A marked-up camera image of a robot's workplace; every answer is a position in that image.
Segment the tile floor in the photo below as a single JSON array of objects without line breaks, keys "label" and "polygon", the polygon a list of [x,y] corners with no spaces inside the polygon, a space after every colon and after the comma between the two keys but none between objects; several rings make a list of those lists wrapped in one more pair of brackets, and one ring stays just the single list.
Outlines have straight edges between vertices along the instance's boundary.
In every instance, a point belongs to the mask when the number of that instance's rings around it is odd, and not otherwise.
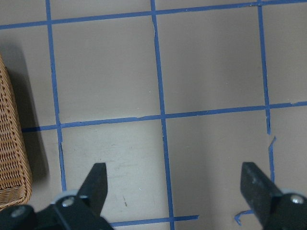
[{"label": "tile floor", "polygon": [[301,1],[2,1],[30,204],[106,162],[102,215],[117,230],[260,230],[234,220],[248,209],[240,167],[270,175],[274,136],[277,185],[307,194]]}]

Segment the metal screw head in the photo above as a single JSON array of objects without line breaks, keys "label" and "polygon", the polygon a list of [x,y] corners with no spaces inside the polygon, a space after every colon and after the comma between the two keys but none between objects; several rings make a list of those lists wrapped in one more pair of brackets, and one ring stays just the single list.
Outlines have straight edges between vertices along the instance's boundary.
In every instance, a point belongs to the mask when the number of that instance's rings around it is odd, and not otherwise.
[{"label": "metal screw head", "polygon": [[16,218],[25,212],[25,206],[20,206],[11,213],[11,217]]},{"label": "metal screw head", "polygon": [[304,199],[303,199],[303,197],[301,197],[300,195],[292,195],[291,197],[290,197],[290,199],[291,199],[291,201],[293,202],[293,203],[295,203],[295,204],[302,204],[303,202],[304,202]]},{"label": "metal screw head", "polygon": [[62,202],[62,206],[63,207],[69,207],[71,206],[75,201],[75,198],[73,198],[72,196],[66,198],[63,202]]}]

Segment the scuff mark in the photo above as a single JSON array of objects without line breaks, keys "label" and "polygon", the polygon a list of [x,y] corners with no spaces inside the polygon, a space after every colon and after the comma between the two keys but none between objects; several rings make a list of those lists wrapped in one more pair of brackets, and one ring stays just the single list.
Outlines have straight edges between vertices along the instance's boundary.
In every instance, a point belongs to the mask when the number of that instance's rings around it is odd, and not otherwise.
[{"label": "scuff mark", "polygon": [[124,198],[124,204],[125,204],[125,206],[127,207],[127,202],[126,202],[126,199],[125,199],[125,197],[123,196],[123,198]]}]

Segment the woven basket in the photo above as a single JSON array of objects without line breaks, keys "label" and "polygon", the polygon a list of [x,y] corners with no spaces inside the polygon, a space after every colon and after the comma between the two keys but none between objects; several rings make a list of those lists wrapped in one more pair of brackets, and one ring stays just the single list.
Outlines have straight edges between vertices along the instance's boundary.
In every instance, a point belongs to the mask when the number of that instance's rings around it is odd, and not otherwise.
[{"label": "woven basket", "polygon": [[25,153],[15,97],[0,55],[0,210],[31,197],[31,171]]}]

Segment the blue tape line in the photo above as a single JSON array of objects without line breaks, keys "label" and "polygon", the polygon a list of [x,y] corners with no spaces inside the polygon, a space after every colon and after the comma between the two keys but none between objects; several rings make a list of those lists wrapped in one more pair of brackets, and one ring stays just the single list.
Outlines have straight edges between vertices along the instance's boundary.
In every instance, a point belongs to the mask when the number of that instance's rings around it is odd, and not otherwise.
[{"label": "blue tape line", "polygon": [[[171,10],[159,10],[156,14],[172,14],[180,12],[199,12],[199,11],[209,11],[209,10],[223,10],[223,9],[234,9],[250,6],[266,6],[266,5],[279,5],[279,4],[290,4],[290,3],[303,3],[307,0],[269,0],[269,1],[259,1],[247,2],[247,3],[237,3],[237,4],[226,4],[226,5],[215,5],[215,6],[203,6],[203,7],[191,7],[191,8],[181,8],[181,9],[171,9]],[[56,19],[51,20],[51,24],[61,24],[61,23],[75,23],[75,22],[86,22],[86,21],[96,21],[104,19],[115,19],[115,18],[128,18],[128,17],[140,17],[152,15],[151,11],[133,12],[133,13],[119,13],[119,14],[109,14],[109,15],[98,15],[89,17],[78,17],[78,18],[67,18],[67,19]],[[29,22],[29,23],[15,23],[0,25],[0,30],[12,29],[12,28],[23,28],[30,26],[40,26],[47,25],[47,21]]]},{"label": "blue tape line", "polygon": [[50,23],[51,22],[51,11],[50,11],[50,1],[49,0],[46,0],[46,14],[47,14],[47,28],[48,28],[53,103],[54,103],[54,111],[55,111],[55,117],[56,117],[58,143],[59,143],[59,164],[60,164],[60,169],[61,169],[61,185],[62,185],[62,191],[66,191],[64,156],[63,156],[63,149],[62,149],[63,138],[62,138],[61,122],[59,120],[59,98],[58,98],[57,75],[56,75],[54,48],[53,48],[52,25]]},{"label": "blue tape line", "polygon": [[213,6],[199,6],[190,8],[180,8],[180,9],[170,9],[170,10],[158,10],[157,15],[160,14],[172,14],[172,13],[183,13],[183,12],[199,12],[199,11],[212,11],[212,10],[225,10],[225,9],[235,9],[242,7],[258,6],[258,2],[247,2],[247,3],[237,3],[237,4],[225,4],[225,5],[213,5]]},{"label": "blue tape line", "polygon": [[306,106],[307,102],[296,102],[296,103],[279,103],[279,104],[271,104],[271,109],[278,109],[278,108],[288,108],[288,107],[299,107],[299,106]]},{"label": "blue tape line", "polygon": [[265,55],[262,7],[258,7],[258,21],[259,21],[259,34],[260,34],[264,103],[266,107],[265,114],[266,114],[266,123],[267,123],[267,133],[270,135],[271,134],[271,113],[270,113],[270,100],[269,100],[267,66],[266,66],[266,55]]},{"label": "blue tape line", "polygon": [[141,224],[154,224],[174,221],[185,221],[185,220],[197,220],[199,216],[184,216],[184,217],[173,217],[173,218],[156,218],[156,219],[142,219],[133,221],[123,221],[111,223],[112,227],[130,226],[130,225],[141,225]]},{"label": "blue tape line", "polygon": [[[299,107],[299,106],[307,106],[307,102],[271,104],[270,108],[278,109],[278,108]],[[258,106],[214,109],[214,110],[186,112],[186,113],[165,114],[165,115],[150,115],[143,117],[124,117],[124,118],[114,118],[114,119],[94,120],[94,121],[78,121],[78,122],[62,123],[61,128],[95,126],[101,124],[116,124],[116,123],[136,122],[136,121],[150,121],[150,120],[160,120],[164,118],[171,119],[171,118],[191,117],[191,116],[239,113],[239,112],[265,110],[265,108],[266,107],[264,105],[258,105]],[[52,129],[57,129],[57,125],[23,128],[22,131],[24,133],[27,133],[27,132],[36,132],[36,131],[44,131]]]},{"label": "blue tape line", "polygon": [[30,128],[23,128],[23,133],[29,133],[29,132],[37,132],[37,131],[44,131],[44,130],[53,130],[57,129],[56,125],[50,125],[50,126],[38,126],[38,127],[30,127]]},{"label": "blue tape line", "polygon": [[275,182],[275,167],[274,167],[274,153],[273,153],[273,145],[275,141],[276,141],[276,137],[274,137],[268,149],[269,150],[271,181],[273,182]]},{"label": "blue tape line", "polygon": [[0,25],[0,30],[14,29],[14,28],[24,28],[24,27],[40,26],[40,25],[47,25],[47,21]]},{"label": "blue tape line", "polygon": [[150,16],[150,15],[152,15],[151,11],[142,11],[134,13],[117,13],[117,14],[80,17],[80,18],[55,19],[52,20],[51,23],[52,24],[79,23],[79,22],[97,21],[105,19],[130,18],[130,17]]},{"label": "blue tape line", "polygon": [[[154,49],[155,49],[155,60],[156,60],[156,66],[157,66],[160,112],[161,112],[161,116],[164,116],[165,115],[165,103],[164,103],[162,68],[161,68],[161,57],[160,57],[159,35],[158,35],[155,1],[151,0],[150,3],[151,3],[151,10],[153,12],[152,20],[154,24],[153,25],[154,27]],[[173,196],[172,196],[171,174],[170,174],[170,167],[169,167],[168,143],[167,143],[167,131],[166,131],[165,118],[161,119],[161,124],[162,124],[165,178],[166,178],[166,189],[167,189],[167,200],[168,200],[168,214],[170,218],[173,218],[174,217]],[[169,224],[170,224],[170,230],[174,230],[175,223],[173,221],[170,221]]]},{"label": "blue tape line", "polygon": [[238,213],[237,215],[235,215],[234,219],[238,223],[238,225],[242,226],[240,218],[242,215],[248,215],[248,214],[254,214],[254,212],[252,210],[242,211]]},{"label": "blue tape line", "polygon": [[303,3],[303,2],[307,2],[307,0],[269,0],[269,1],[262,1],[261,6],[291,4],[291,3]]},{"label": "blue tape line", "polygon": [[95,121],[79,121],[61,124],[62,128],[70,127],[80,127],[80,126],[95,126],[101,124],[115,124],[115,123],[125,123],[125,122],[135,122],[135,121],[149,121],[149,120],[160,120],[161,115],[151,115],[143,117],[125,117],[125,118],[114,118],[106,120],[95,120]]},{"label": "blue tape line", "polygon": [[257,110],[265,110],[265,106],[259,105],[259,106],[247,106],[247,107],[226,108],[226,109],[213,109],[213,110],[186,112],[186,113],[177,113],[177,114],[166,114],[165,118],[170,119],[170,118],[179,118],[179,117],[226,114],[226,113],[257,111]]}]

